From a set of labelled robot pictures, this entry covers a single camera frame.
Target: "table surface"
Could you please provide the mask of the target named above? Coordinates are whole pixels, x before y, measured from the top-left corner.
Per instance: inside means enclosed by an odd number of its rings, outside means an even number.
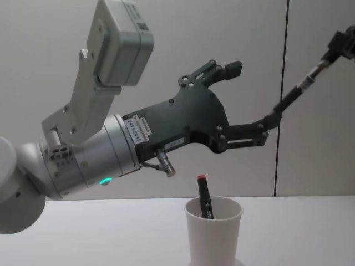
[[[238,266],[355,265],[355,196],[233,199]],[[0,264],[188,266],[188,200],[47,202],[29,229],[0,236]]]

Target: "sticker label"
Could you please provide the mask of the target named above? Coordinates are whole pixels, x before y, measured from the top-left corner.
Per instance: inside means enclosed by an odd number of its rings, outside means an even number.
[[[140,15],[135,4],[132,2],[123,2],[123,4],[125,5],[126,10],[130,14],[130,17],[135,22],[136,26],[144,32],[149,32],[149,28],[145,24],[145,21],[143,20],[142,16]]]
[[[173,148],[175,146],[178,146],[178,145],[181,145],[183,143],[184,143],[184,138],[182,137],[182,138],[180,138],[178,140],[174,140],[174,141],[172,141],[170,143],[165,144],[164,150],[166,151],[168,149],[171,149],[171,148]]]
[[[151,133],[150,127],[149,127],[148,123],[146,122],[145,118],[144,117],[141,118],[139,122],[140,122],[143,130],[146,132],[146,134],[148,136],[151,135],[152,133]]]
[[[125,120],[124,124],[128,128],[134,144],[149,141],[148,136],[152,132],[144,117],[140,119],[137,115],[133,115],[132,118]]]

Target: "white wall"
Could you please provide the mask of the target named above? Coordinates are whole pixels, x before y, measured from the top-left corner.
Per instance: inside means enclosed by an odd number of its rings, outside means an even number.
[[[41,122],[70,99],[79,50],[96,0],[6,1],[0,9],[1,135],[20,144],[42,137]],[[154,34],[155,48],[139,85],[124,88],[111,113],[127,114],[169,99],[178,78],[210,59],[240,60],[241,77],[213,91],[231,124],[268,114],[280,95],[286,3],[283,0],[150,0],[138,6]],[[169,154],[178,174],[166,178],[141,170],[70,199],[181,197],[197,193],[196,176],[207,174],[214,194],[273,194],[276,131],[263,148],[216,155],[202,145]]]

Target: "vertical line on wall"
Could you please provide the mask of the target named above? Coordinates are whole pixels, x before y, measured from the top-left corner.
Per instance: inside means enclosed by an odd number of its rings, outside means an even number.
[[[283,78],[285,74],[285,59],[286,59],[286,44],[287,44],[287,28],[288,28],[288,10],[290,8],[290,0],[287,0],[286,6],[286,25],[285,25],[285,39],[283,42],[283,58],[282,58],[282,74],[281,74],[281,93],[280,93],[280,101],[283,97]],[[275,183],[273,187],[273,195],[276,196],[276,188],[277,188],[277,168],[278,168],[278,150],[280,146],[280,128],[281,123],[277,128],[277,145],[276,145],[276,162],[275,162]]]

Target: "marker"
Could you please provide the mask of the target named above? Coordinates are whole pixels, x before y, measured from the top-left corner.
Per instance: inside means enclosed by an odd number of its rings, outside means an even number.
[[[211,197],[207,186],[206,176],[198,176],[197,183],[199,184],[202,217],[206,219],[213,219]]]

